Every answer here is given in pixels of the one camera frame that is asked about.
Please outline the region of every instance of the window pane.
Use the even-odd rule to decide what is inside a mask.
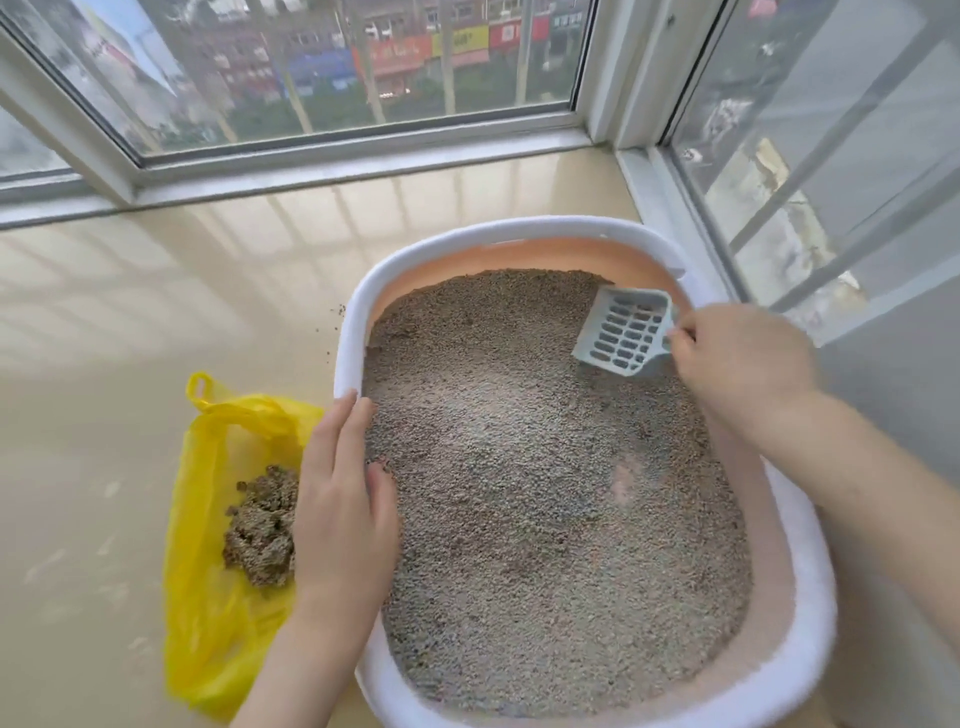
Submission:
[[[521,0],[0,0],[0,10],[106,126],[152,156],[569,102],[589,0],[523,1],[535,6],[521,99]]]
[[[959,36],[953,0],[736,4],[672,143],[759,303],[830,266],[819,326],[960,252]]]
[[[67,169],[67,165],[20,122],[0,109],[0,179],[52,169]]]

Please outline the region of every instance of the floor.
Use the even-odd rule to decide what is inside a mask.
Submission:
[[[187,378],[326,404],[374,263],[546,213],[636,219],[613,157],[581,150],[0,234],[0,722],[206,725],[162,679]],[[784,726],[827,725],[804,710]],[[375,726],[355,686],[333,724]]]

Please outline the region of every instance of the light blue litter scoop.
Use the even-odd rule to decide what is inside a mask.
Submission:
[[[665,334],[676,317],[677,309],[666,291],[600,286],[573,355],[614,374],[639,374],[670,353]],[[649,367],[648,373],[659,368]]]

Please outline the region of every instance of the left hand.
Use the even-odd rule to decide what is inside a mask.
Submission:
[[[399,554],[396,483],[364,468],[376,405],[353,390],[314,428],[294,519],[297,600],[291,621],[337,635],[354,662],[390,592]]]

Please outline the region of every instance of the yellow sign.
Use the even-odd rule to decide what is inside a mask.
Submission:
[[[434,33],[430,36],[430,39],[433,42],[433,57],[442,56],[444,54],[444,42],[441,34]],[[454,54],[481,51],[488,47],[490,47],[489,25],[473,25],[453,32]]]

